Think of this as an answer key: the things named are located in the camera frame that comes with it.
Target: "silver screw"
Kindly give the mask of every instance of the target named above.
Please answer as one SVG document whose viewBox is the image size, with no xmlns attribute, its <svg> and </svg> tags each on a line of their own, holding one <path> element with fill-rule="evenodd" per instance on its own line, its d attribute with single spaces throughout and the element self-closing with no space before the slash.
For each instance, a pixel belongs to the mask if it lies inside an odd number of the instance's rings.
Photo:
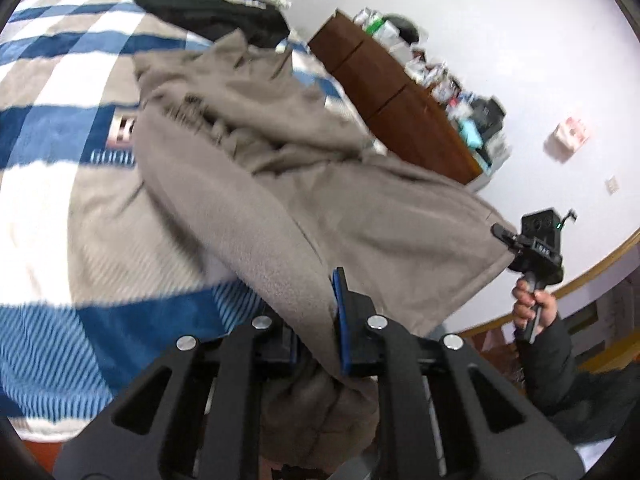
<svg viewBox="0 0 640 480">
<path fill-rule="evenodd" d="M 175 345 L 178 347 L 178 350 L 182 350 L 183 352 L 193 350 L 196 348 L 196 338 L 192 335 L 183 335 L 175 342 Z"/>
<path fill-rule="evenodd" d="M 367 324 L 371 328 L 374 328 L 376 330 L 382 330 L 389 324 L 389 322 L 386 320 L 386 317 L 375 315 L 367 319 Z"/>
<path fill-rule="evenodd" d="M 271 323 L 272 321 L 269 316 L 254 317 L 254 320 L 251 322 L 254 328 L 258 330 L 267 330 L 271 326 Z"/>
<path fill-rule="evenodd" d="M 465 345 L 462 338 L 456 334 L 447 334 L 442 338 L 442 342 L 449 350 L 460 350 Z"/>
</svg>

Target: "blue and white plaid blanket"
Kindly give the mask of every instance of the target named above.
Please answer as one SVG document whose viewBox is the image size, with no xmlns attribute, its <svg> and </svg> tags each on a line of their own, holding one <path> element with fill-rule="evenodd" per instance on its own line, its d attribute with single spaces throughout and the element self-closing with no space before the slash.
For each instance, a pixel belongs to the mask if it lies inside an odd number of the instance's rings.
<svg viewBox="0 0 640 480">
<path fill-rule="evenodd" d="M 131 152 L 132 56 L 208 44 L 132 0 L 22 0 L 0 34 L 0 414 L 23 437 L 73 437 L 178 337 L 260 308 L 154 208 Z M 293 48 L 296 76 L 354 116 Z"/>
</svg>

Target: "wooden cabinet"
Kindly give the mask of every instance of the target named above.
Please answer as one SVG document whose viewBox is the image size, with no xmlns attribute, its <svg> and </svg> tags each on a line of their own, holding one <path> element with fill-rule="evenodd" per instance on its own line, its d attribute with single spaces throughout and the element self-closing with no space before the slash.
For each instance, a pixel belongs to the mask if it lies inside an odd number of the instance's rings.
<svg viewBox="0 0 640 480">
<path fill-rule="evenodd" d="M 347 16 L 336 11 L 309 47 L 362 119 L 402 160 L 468 184 L 482 173 L 440 105 Z"/>
</svg>

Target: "person's hand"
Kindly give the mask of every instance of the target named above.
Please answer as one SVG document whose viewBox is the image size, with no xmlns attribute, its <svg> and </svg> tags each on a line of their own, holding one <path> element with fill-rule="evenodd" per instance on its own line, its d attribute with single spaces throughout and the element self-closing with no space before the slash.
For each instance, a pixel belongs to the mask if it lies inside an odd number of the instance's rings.
<svg viewBox="0 0 640 480">
<path fill-rule="evenodd" d="M 513 304 L 513 323 L 518 328 L 524 330 L 527 321 L 535 319 L 536 313 L 531 309 L 537 303 L 542 306 L 540 313 L 540 323 L 536 327 L 536 335 L 556 320 L 558 315 L 558 304 L 556 297 L 544 290 L 536 290 L 533 294 L 529 290 L 529 284 L 525 280 L 518 280 L 516 288 L 511 291 L 517 300 Z"/>
</svg>

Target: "black garment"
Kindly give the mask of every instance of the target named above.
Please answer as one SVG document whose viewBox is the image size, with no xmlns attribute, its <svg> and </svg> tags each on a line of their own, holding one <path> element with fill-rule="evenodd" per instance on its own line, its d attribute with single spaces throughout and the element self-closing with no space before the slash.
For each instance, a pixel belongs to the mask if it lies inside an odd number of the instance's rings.
<svg viewBox="0 0 640 480">
<path fill-rule="evenodd" d="M 226 0 L 134 0 L 161 20 L 217 41 L 237 28 L 247 41 L 262 48 L 274 48 L 289 36 L 280 11 L 232 4 Z"/>
<path fill-rule="evenodd" d="M 616 436 L 640 399 L 640 364 L 601 374 L 579 372 L 558 317 L 533 345 L 516 342 L 527 396 L 572 444 Z"/>
</svg>

